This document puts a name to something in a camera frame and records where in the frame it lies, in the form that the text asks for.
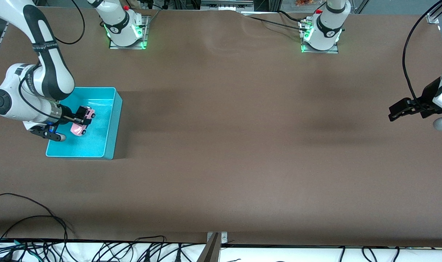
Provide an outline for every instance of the pink toy car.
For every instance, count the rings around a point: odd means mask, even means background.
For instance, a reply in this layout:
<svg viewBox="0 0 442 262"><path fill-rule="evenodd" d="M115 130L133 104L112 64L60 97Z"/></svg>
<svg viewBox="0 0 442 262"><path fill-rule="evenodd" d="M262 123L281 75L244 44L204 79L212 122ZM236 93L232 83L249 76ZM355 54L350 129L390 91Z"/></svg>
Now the pink toy car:
<svg viewBox="0 0 442 262"><path fill-rule="evenodd" d="M77 109L76 115L82 115L84 116L84 119L92 119L95 117L95 110L90 106L80 106L79 109ZM73 123L73 126L71 126L71 133L76 136L82 136L87 132L87 126L88 124Z"/></svg>

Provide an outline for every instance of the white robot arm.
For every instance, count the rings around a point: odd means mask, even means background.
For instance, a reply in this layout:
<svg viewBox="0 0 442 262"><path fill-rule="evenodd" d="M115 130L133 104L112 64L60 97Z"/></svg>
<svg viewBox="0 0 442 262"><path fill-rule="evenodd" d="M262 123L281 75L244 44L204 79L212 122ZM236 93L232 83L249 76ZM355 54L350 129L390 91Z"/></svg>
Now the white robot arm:
<svg viewBox="0 0 442 262"><path fill-rule="evenodd" d="M33 134L63 141L65 136L50 127L82 121L58 103L72 93L75 83L45 15L32 0L2 0L0 18L25 33L39 57L37 65L9 67L0 85L0 115L23 121Z"/></svg>
<svg viewBox="0 0 442 262"><path fill-rule="evenodd" d="M105 23L109 38L118 46L126 47L142 38L135 27L142 25L142 15L126 8L119 0L87 0Z"/></svg>
<svg viewBox="0 0 442 262"><path fill-rule="evenodd" d="M433 114L442 114L442 75L427 85L419 98L413 100L404 98L389 107L389 111L391 122L401 116L417 113L420 113L422 118L427 118ZM442 118L437 118L433 122L433 126L435 129L442 131Z"/></svg>
<svg viewBox="0 0 442 262"><path fill-rule="evenodd" d="M328 50L339 40L342 25L350 13L349 0L328 0L322 13L314 13L310 32L304 41L316 50Z"/></svg>

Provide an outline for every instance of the brown table surface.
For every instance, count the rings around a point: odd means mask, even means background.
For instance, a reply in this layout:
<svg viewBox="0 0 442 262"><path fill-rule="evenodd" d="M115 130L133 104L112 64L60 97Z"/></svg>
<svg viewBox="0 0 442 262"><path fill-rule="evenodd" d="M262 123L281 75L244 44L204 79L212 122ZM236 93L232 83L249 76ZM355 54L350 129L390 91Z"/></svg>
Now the brown table surface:
<svg viewBox="0 0 442 262"><path fill-rule="evenodd" d="M44 12L60 39L80 34L77 10ZM442 246L442 132L434 117L387 118L409 96L401 56L417 17L350 15L339 54L322 55L301 53L293 29L231 11L162 11L148 49L109 50L98 14L83 12L84 38L60 47L76 86L123 98L115 159L47 158L48 141L0 116L0 193L50 207L70 238ZM13 63L36 55L9 26L0 84ZM442 73L436 25L415 31L407 69L418 94ZM35 214L0 198L0 234ZM47 219L8 236L62 237Z"/></svg>

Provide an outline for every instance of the metal mounting plate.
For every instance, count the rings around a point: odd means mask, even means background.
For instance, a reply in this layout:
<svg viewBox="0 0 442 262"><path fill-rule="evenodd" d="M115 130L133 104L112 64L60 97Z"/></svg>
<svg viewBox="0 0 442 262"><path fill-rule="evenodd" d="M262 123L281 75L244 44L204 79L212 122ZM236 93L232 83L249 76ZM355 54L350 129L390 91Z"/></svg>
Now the metal mounting plate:
<svg viewBox="0 0 442 262"><path fill-rule="evenodd" d="M210 240L211 235L213 235L214 232L208 232L206 234L206 242ZM226 244L228 242L228 233L227 232L221 232L221 244Z"/></svg>
<svg viewBox="0 0 442 262"><path fill-rule="evenodd" d="M142 50L146 49L146 42L148 41L148 28L150 27L150 15L142 15L142 25L143 27L140 29L142 30L142 37L137 40L135 43L133 43L130 46L122 47L116 45L113 41L110 40L109 42L109 48L110 49L130 49L130 50Z"/></svg>
<svg viewBox="0 0 442 262"><path fill-rule="evenodd" d="M328 50L316 50L312 48L309 43L301 40L301 48L302 53L339 53L339 50L337 49L337 44L334 44L334 46Z"/></svg>

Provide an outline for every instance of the blue plastic bin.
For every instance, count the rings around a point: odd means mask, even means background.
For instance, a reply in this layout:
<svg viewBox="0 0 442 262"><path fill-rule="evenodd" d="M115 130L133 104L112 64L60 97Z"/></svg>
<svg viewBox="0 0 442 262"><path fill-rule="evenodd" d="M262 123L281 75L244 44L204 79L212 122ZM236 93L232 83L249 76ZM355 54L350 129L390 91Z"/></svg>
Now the blue plastic bin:
<svg viewBox="0 0 442 262"><path fill-rule="evenodd" d="M90 106L95 109L96 116L83 136L71 133L72 123L60 125L57 132L65 134L66 140L50 140L46 155L67 159L113 159L122 106L122 99L116 88L76 87L61 104L68 106L73 112L79 106Z"/></svg>

